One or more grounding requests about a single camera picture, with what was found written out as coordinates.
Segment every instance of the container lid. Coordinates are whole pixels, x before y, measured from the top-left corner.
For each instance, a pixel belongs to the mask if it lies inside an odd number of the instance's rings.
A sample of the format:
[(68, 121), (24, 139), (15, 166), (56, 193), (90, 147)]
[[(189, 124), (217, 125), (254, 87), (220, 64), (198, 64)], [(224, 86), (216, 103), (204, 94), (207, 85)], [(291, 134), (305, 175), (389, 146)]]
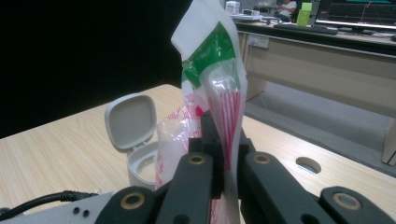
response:
[(119, 151), (129, 151), (149, 140), (157, 125), (153, 100), (133, 93), (111, 102), (105, 112), (108, 138)]

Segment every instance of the black cable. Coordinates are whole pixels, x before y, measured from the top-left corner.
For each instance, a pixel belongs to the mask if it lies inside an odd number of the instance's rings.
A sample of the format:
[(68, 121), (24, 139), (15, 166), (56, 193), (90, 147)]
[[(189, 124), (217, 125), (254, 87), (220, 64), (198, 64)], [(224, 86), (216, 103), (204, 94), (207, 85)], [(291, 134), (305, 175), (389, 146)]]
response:
[(77, 192), (72, 190), (65, 190), (60, 193), (49, 194), (37, 199), (33, 199), (27, 203), (23, 203), (15, 208), (10, 209), (9, 211), (0, 215), (0, 221), (15, 217), (18, 214), (21, 214), (31, 208), (39, 206), (44, 203), (52, 203), (52, 202), (74, 202), (77, 200), (89, 198), (92, 196), (98, 195), (97, 193), (85, 193), (85, 192)]

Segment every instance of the wooden table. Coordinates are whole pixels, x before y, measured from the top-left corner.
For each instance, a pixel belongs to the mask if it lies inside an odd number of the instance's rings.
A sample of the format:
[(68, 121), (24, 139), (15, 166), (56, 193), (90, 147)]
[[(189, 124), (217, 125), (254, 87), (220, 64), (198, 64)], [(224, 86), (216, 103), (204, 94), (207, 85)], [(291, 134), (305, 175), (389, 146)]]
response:
[[(163, 85), (144, 91), (154, 100), (160, 121), (183, 104), (181, 90)], [(103, 193), (129, 186), (126, 155), (106, 134), (106, 105), (0, 139), (0, 207), (14, 207), (65, 189)], [(356, 190), (396, 219), (396, 179), (244, 117), (243, 127), (257, 150), (276, 156), (304, 188)], [(321, 172), (302, 169), (296, 160), (317, 161)], [(27, 213), (52, 207), (42, 205)]]

